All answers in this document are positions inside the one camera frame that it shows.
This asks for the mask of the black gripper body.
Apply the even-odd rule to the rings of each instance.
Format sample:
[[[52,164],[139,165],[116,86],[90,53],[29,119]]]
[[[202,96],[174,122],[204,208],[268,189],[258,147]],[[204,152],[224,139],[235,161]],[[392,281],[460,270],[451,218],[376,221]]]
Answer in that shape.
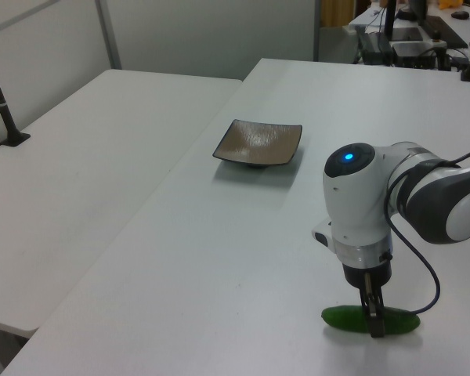
[[[392,276],[391,262],[384,262],[379,266],[367,269],[358,269],[343,265],[346,281],[353,287],[364,291],[366,287],[366,275],[369,276],[373,290],[387,284]]]

